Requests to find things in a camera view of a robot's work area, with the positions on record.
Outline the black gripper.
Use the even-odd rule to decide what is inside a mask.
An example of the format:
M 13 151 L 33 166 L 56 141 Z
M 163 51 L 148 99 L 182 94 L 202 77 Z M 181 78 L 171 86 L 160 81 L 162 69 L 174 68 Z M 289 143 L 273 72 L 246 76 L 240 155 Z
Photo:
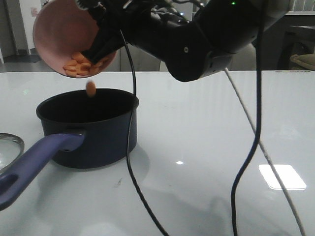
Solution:
M 139 49 L 158 48 L 156 0 L 77 0 L 96 23 L 82 25 L 81 53 L 93 64 L 126 43 Z

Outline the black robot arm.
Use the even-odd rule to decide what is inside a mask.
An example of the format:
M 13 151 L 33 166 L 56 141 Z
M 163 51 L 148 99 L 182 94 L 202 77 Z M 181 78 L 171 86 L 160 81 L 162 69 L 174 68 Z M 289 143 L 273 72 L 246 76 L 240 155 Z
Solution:
M 99 62 L 126 43 L 163 61 L 178 81 L 223 70 L 292 9 L 291 0 L 211 0 L 187 20 L 168 0 L 78 0 L 99 28 L 83 55 Z

